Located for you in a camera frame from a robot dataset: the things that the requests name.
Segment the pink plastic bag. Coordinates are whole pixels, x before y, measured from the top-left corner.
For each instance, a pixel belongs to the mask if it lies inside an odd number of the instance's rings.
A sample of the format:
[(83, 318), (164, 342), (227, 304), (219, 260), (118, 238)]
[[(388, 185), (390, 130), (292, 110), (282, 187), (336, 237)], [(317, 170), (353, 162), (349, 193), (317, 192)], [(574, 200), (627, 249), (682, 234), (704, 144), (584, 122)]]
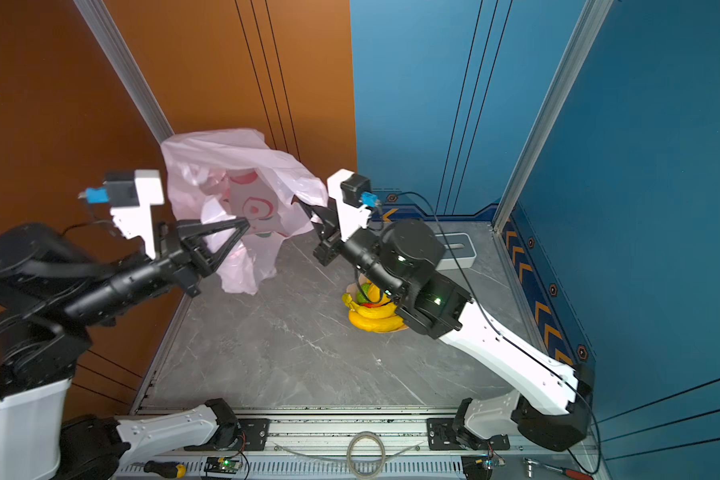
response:
[(222, 289), (254, 295), (276, 274), (282, 243), (313, 226), (301, 205), (324, 207), (324, 183), (248, 128), (176, 134), (161, 145), (167, 195), (178, 220), (244, 218), (249, 229), (217, 273)]

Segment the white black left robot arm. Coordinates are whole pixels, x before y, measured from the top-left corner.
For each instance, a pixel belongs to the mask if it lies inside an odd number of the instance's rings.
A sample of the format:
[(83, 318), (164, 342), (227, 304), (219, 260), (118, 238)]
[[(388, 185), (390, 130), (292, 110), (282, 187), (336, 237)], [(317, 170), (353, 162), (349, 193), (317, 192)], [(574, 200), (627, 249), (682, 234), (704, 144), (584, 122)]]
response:
[(0, 479), (108, 479), (172, 450), (241, 445), (221, 399), (144, 420), (63, 413), (90, 328), (176, 287), (196, 296), (248, 227), (243, 218), (163, 223), (154, 257), (110, 264), (41, 223), (0, 236)]

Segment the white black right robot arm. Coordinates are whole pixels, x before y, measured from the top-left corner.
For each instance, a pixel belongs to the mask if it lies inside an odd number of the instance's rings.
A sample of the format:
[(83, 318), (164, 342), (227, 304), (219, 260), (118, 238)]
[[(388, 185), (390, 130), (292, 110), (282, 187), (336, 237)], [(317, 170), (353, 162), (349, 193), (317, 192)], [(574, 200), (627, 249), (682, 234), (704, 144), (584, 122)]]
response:
[(374, 231), (362, 220), (347, 235), (349, 207), (331, 201), (301, 208), (320, 240), (314, 255), (322, 264), (343, 257), (392, 301), (405, 326), (468, 354), (512, 386), (502, 397), (462, 401), (452, 423), (461, 445), (482, 450), (496, 435), (521, 435), (563, 452), (587, 437), (593, 371), (534, 348), (471, 290), (438, 272), (447, 246), (425, 222), (404, 219)]

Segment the yellow banana bunch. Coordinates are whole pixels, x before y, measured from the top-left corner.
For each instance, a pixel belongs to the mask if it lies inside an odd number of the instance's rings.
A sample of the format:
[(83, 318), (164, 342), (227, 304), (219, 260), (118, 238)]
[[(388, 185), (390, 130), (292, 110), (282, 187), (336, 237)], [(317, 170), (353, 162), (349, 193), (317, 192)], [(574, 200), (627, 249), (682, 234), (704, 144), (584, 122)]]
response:
[(342, 302), (348, 308), (349, 322), (360, 330), (372, 333), (393, 333), (407, 329), (402, 317), (397, 314), (397, 306), (394, 303), (367, 307), (355, 302), (349, 293), (342, 295)]

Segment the white grey tissue box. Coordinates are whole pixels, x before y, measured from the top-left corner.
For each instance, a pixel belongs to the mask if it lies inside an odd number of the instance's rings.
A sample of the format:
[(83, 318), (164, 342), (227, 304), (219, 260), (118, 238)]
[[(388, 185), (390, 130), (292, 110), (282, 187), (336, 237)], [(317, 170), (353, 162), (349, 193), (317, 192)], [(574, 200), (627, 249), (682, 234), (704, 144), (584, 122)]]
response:
[(438, 271), (471, 268), (477, 258), (477, 252), (469, 234), (454, 232), (436, 234), (435, 237), (445, 247), (445, 253), (439, 264)]

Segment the green circuit board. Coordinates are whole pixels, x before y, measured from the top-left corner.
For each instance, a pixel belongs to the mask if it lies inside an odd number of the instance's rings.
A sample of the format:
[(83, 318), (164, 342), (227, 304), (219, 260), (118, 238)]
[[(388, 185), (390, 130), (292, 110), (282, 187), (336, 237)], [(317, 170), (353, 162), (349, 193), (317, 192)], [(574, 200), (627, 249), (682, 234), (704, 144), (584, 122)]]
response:
[(206, 476), (220, 476), (226, 478), (245, 473), (245, 462), (240, 456), (207, 457), (203, 466), (203, 474)]

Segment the yellow handled screwdriver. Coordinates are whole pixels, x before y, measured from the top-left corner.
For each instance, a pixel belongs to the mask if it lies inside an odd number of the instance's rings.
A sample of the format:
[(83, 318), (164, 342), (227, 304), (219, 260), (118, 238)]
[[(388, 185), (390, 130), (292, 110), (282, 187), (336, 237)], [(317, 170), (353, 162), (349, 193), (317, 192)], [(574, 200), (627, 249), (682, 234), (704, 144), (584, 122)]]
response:
[(179, 479), (183, 478), (187, 473), (187, 468), (184, 464), (174, 461), (160, 462), (160, 461), (148, 461), (142, 469), (145, 473), (156, 474), (165, 479)]

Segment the aluminium front rail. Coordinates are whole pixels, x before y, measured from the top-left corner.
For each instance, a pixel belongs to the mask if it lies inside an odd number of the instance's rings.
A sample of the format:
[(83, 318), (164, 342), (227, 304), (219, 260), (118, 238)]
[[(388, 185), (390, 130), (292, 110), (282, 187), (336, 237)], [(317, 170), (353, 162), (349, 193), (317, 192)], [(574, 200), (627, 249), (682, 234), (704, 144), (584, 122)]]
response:
[[(450, 408), (244, 410), (244, 447), (175, 450), (160, 462), (186, 466), (188, 479), (529, 479), (525, 457), (571, 467), (570, 456), (503, 433), (462, 446)], [(246, 473), (206, 476), (207, 457), (238, 457)]]

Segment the aluminium corner post left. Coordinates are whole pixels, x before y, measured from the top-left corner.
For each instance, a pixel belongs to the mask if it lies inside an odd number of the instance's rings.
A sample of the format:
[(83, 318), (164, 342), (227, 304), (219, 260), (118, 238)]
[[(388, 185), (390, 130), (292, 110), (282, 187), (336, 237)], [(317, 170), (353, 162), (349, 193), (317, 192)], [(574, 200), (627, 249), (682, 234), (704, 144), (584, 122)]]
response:
[(156, 141), (171, 137), (174, 131), (105, 2), (74, 0), (74, 4)]

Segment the aluminium corner post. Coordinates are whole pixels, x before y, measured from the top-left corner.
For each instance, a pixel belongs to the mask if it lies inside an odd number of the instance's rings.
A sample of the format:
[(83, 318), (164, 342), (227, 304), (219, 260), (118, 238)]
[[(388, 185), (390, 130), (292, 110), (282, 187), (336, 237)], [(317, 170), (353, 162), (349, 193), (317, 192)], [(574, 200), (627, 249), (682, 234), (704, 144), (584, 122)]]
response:
[(74, 0), (74, 4), (156, 141), (171, 137), (174, 131), (105, 2)]
[(496, 234), (508, 222), (612, 5), (613, 0), (584, 3), (492, 220)]

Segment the red handled tool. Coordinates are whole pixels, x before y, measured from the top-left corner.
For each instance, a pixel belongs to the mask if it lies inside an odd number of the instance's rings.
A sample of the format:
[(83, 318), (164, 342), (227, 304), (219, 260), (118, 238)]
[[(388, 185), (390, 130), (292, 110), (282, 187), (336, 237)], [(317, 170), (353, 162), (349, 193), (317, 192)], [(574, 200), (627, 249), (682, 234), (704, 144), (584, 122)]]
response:
[(593, 480), (593, 476), (590, 474), (578, 470), (550, 465), (527, 457), (523, 459), (523, 464), (526, 469), (526, 476), (529, 479), (534, 477), (534, 472), (536, 470), (543, 469), (574, 480)]

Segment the aluminium corner post right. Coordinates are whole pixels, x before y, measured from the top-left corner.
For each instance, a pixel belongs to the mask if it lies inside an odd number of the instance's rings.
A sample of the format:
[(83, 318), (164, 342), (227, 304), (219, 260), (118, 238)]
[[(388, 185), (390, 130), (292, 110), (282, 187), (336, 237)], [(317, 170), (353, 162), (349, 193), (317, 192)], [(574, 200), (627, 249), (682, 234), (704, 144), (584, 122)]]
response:
[(613, 0), (584, 3), (492, 220), (496, 234), (508, 222), (612, 5)]

